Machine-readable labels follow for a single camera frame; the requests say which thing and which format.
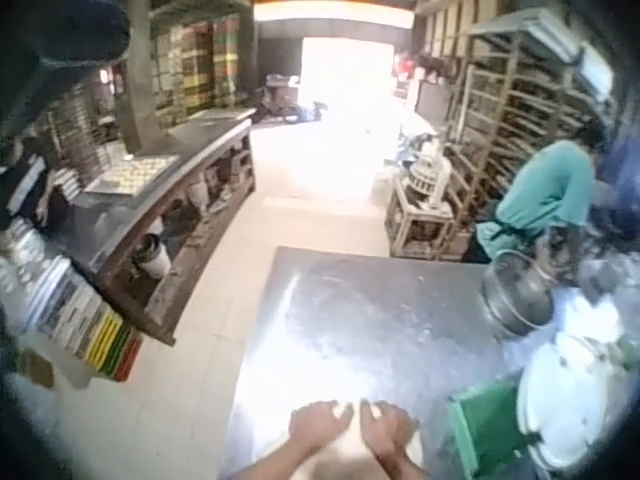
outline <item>wooden rack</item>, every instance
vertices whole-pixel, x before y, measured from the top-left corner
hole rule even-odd
[[[523,32],[469,37],[462,72],[447,111],[445,155],[452,162],[447,199],[454,219],[435,246],[444,259],[458,233],[486,201],[508,190],[540,148],[571,135],[596,111],[571,65],[554,66],[528,50]],[[474,43],[492,47],[474,56]]]

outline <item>teal shirt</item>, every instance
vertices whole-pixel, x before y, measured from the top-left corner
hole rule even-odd
[[[524,230],[531,240],[553,224],[584,225],[595,185],[595,169],[589,155],[568,140],[540,150],[520,169],[496,210],[503,223]],[[500,234],[494,222],[476,227],[478,242],[495,258],[502,250],[519,250],[523,242]]]

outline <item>person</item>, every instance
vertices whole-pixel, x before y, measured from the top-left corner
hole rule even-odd
[[[597,119],[536,153],[462,255],[464,263],[490,263],[503,250],[528,251],[545,232],[551,257],[566,246],[575,259],[579,232],[587,220],[595,185],[595,163],[605,142]]]
[[[338,438],[353,419],[353,406],[336,418],[337,402],[316,402],[291,414],[289,439],[267,457],[232,477],[233,480],[284,480],[308,458]],[[368,402],[360,403],[362,439],[391,480],[426,480],[424,470],[407,456],[405,447],[416,424],[409,414],[387,402],[376,403],[381,416],[374,418]]]
[[[16,216],[47,234],[64,219],[69,204],[54,185],[50,156],[35,136],[8,139],[0,147],[0,232]]]

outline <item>white lid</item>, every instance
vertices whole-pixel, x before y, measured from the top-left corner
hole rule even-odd
[[[563,470],[575,465],[598,439],[607,408],[605,366],[584,341],[559,334],[542,345],[524,370],[517,416],[522,433],[539,433],[529,447],[538,466]]]

